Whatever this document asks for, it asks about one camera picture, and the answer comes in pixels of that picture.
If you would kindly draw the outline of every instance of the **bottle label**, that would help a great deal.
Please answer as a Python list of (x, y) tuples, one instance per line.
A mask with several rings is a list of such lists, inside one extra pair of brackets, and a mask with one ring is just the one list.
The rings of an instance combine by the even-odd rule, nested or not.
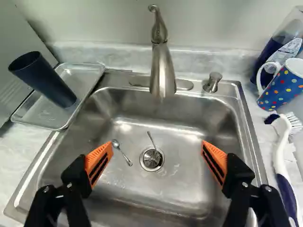
[[(292, 41), (286, 43), (279, 50), (274, 52), (266, 62), (268, 61), (277, 61), (281, 65), (285, 63), (285, 61), (289, 58), (294, 58), (299, 53), (299, 50), (302, 45), (301, 38), (295, 38)], [(268, 65), (264, 67), (267, 73), (275, 73), (276, 68), (274, 66)]]

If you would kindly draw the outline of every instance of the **stainless steel sink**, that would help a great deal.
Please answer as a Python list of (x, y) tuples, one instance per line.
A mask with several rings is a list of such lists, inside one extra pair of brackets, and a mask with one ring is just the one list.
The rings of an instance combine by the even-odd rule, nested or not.
[[(61, 172), (79, 155), (117, 139), (132, 160), (114, 156), (85, 200), (93, 226), (221, 226), (229, 200), (224, 198), (200, 155), (201, 141), (241, 157), (256, 173), (255, 185), (267, 183), (260, 150), (241, 85), (222, 80), (213, 94), (204, 81), (158, 102), (148, 88), (129, 79), (141, 74), (109, 70), (71, 126), (52, 133), (28, 169), (5, 214), (24, 221), (38, 187), (61, 184)], [(148, 172), (140, 155), (152, 143), (165, 156)], [(64, 215), (60, 223), (66, 226)]]

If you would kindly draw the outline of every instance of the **marble countertop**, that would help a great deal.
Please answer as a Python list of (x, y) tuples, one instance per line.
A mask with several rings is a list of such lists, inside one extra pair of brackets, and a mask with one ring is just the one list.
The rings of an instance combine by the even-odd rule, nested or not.
[[(134, 71), (146, 72), (146, 69)], [(183, 75), (183, 72), (177, 73), (177, 77), (184, 78)], [(187, 73), (187, 77), (204, 79), (208, 78), (208, 73)], [(265, 125), (263, 122), (264, 119), (268, 117), (269, 112), (266, 112), (257, 106), (257, 89), (249, 81), (248, 77), (243, 76), (241, 72), (226, 72), (223, 74), (223, 79), (238, 80), (241, 82), (261, 149), (268, 182), (270, 185), (277, 187), (271, 165), (272, 149), (277, 139), (277, 134), (273, 126)], [(22, 226), (22, 224), (4, 216), (3, 209), (8, 203), (23, 174), (50, 133), (51, 131), (48, 130), (27, 125), (13, 124), (11, 122), (6, 123), (0, 129), (0, 151), (2, 154), (0, 158), (0, 169), (2, 173), (2, 186), (0, 187), (0, 225), (5, 227)], [(299, 204), (303, 207), (303, 194), (299, 193), (303, 191), (301, 175), (293, 160), (287, 160), (286, 166), (292, 183), (294, 184), (294, 190), (298, 196)]]

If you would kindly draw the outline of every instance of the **brush bristles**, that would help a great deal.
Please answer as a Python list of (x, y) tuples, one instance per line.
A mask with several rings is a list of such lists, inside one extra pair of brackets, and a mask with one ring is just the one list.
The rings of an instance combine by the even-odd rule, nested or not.
[(295, 114), (293, 112), (289, 112), (289, 113), (285, 114), (285, 116), (287, 117), (287, 119), (289, 120), (289, 122), (292, 125), (290, 134), (292, 134), (292, 135), (296, 134), (303, 129), (302, 122), (299, 120), (299, 118), (297, 118), (295, 116)]

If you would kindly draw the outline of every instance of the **faucet handle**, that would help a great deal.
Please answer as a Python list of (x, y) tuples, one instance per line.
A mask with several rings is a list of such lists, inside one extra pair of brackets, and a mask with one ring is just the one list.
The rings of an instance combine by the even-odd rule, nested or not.
[(156, 5), (149, 5), (148, 10), (155, 14), (155, 23), (151, 29), (151, 41), (154, 44), (162, 44), (167, 41), (167, 28), (161, 17), (160, 9)]
[(218, 83), (223, 78), (222, 74), (219, 72), (211, 72), (209, 74), (209, 79), (206, 84), (203, 85), (203, 89), (206, 92), (214, 93), (218, 90)]

